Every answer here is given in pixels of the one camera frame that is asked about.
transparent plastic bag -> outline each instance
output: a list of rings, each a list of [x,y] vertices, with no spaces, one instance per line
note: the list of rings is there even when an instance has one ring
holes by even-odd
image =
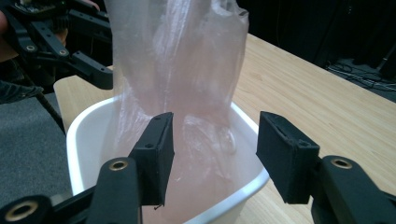
[[[106,9],[118,110],[115,150],[108,153],[128,155],[150,118],[174,112],[165,207],[144,208],[144,220],[186,221],[237,190],[228,113],[248,14],[234,0],[107,0]]]

wooden table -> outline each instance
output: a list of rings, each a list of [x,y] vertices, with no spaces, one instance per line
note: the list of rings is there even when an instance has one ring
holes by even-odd
[[[66,130],[85,108],[113,95],[78,77],[55,83]],[[282,115],[316,141],[320,157],[352,159],[396,195],[396,104],[252,35],[233,97],[255,122],[260,111]],[[270,180],[236,223],[312,223],[310,205],[284,204]]]

